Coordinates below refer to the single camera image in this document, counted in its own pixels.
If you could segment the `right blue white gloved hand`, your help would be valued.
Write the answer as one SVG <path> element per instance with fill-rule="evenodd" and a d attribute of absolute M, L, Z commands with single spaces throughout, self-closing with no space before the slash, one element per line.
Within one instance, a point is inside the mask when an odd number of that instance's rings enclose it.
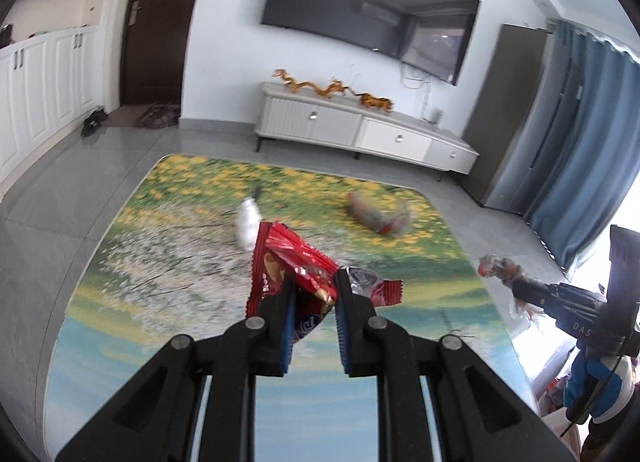
<path fill-rule="evenodd" d="M 596 358 L 578 352 L 563 393 L 565 416 L 569 421 L 578 422 L 589 413 L 594 424 L 621 419 L 636 393 L 632 358 Z"/>

